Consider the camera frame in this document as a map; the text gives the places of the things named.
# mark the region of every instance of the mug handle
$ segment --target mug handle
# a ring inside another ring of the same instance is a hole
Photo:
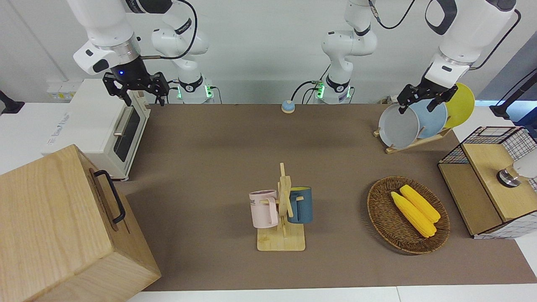
[[[276,199],[272,196],[267,197],[268,199],[268,208],[270,210],[270,223],[271,224],[277,224],[278,223],[278,214],[276,209]]]

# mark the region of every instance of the pink mug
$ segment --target pink mug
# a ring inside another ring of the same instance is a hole
[[[255,228],[269,228],[278,225],[278,210],[276,209],[276,190],[251,192],[250,209]]]

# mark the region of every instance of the wooden board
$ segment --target wooden board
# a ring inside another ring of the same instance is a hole
[[[123,302],[160,277],[127,199],[113,228],[91,169],[71,145],[0,176],[0,301]]]
[[[463,144],[462,148],[504,222],[537,210],[537,194],[528,182],[507,188],[496,178],[498,171],[513,163],[502,145]]]
[[[91,171],[96,171],[97,168],[84,154],[80,153],[79,159],[89,182],[95,184],[95,186],[91,186],[93,195],[95,200],[99,201],[101,218],[112,240],[114,250],[128,256],[139,265],[143,265],[146,269],[154,272],[156,277],[153,281],[160,278],[161,274],[158,266],[125,195],[118,191],[121,203],[125,208],[125,218],[118,224],[114,224],[112,219],[119,215],[119,209],[110,184],[105,176],[93,177]]]
[[[306,249],[304,225],[281,220],[278,226],[257,229],[257,249],[260,251],[303,251]]]
[[[502,224],[471,164],[438,165],[470,235]]]
[[[156,278],[154,272],[128,257],[112,253],[31,301],[124,302]]]
[[[35,299],[112,252],[76,147],[0,183],[1,301]]]

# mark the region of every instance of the yellow plate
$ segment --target yellow plate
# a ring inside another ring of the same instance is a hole
[[[474,112],[475,97],[470,88],[462,83],[457,83],[457,87],[453,98],[446,103],[448,120],[445,128],[459,126]]]

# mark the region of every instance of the woven tray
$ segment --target woven tray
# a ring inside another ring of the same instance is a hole
[[[437,232],[424,238],[395,206],[390,192],[409,185],[440,213]],[[409,254],[426,254],[441,248],[449,237],[449,217],[442,202],[424,185],[406,177],[390,176],[377,181],[367,195],[369,218],[379,234],[397,249]]]

